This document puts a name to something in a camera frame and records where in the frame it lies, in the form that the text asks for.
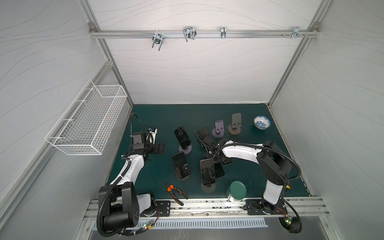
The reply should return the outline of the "blue edged smartphone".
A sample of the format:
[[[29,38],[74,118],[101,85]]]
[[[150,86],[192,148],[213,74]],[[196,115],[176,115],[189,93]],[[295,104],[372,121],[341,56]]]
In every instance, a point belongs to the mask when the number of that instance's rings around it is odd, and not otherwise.
[[[231,164],[233,164],[233,163],[234,163],[233,158],[228,158],[228,157],[223,157],[223,158],[222,158],[222,164],[223,164],[224,166],[231,165]]]

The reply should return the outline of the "black smartphone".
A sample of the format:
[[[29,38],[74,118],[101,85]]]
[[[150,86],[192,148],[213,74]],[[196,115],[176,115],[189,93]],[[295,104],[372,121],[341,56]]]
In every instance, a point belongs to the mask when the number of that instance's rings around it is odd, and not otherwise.
[[[225,171],[221,163],[214,163],[214,168],[215,168],[216,179],[223,177],[225,175]]]
[[[202,183],[204,186],[216,183],[214,160],[206,159],[200,161]]]
[[[191,169],[183,152],[179,152],[178,154],[173,155],[172,160],[176,173],[180,178],[184,178],[191,174]]]
[[[183,149],[186,149],[187,146],[191,145],[191,140],[185,130],[184,126],[179,126],[174,130],[174,134]]]

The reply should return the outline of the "brown round phone stand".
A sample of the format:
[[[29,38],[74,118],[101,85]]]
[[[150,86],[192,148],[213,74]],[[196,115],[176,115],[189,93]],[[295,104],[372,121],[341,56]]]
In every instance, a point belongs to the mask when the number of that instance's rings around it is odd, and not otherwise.
[[[228,126],[228,132],[231,135],[239,135],[241,133],[242,114],[232,114],[232,123]]]

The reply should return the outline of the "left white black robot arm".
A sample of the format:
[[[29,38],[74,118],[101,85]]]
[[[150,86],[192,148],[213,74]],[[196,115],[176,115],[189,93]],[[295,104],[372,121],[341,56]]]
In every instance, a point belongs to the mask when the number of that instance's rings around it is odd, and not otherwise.
[[[156,144],[157,128],[132,134],[128,151],[121,156],[125,161],[118,176],[98,192],[97,229],[101,236],[127,235],[127,228],[134,228],[141,214],[155,214],[157,205],[152,192],[137,194],[135,182],[149,155],[162,154],[164,144]]]

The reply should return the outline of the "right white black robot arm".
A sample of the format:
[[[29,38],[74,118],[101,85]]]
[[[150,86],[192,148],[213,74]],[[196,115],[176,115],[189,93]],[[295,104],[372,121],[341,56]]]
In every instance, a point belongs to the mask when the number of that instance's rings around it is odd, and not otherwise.
[[[302,175],[300,166],[272,141],[257,145],[227,139],[215,142],[197,131],[195,137],[207,152],[207,157],[216,163],[227,165],[232,159],[240,159],[260,165],[267,183],[259,205],[261,211],[267,215],[277,210],[290,182]]]

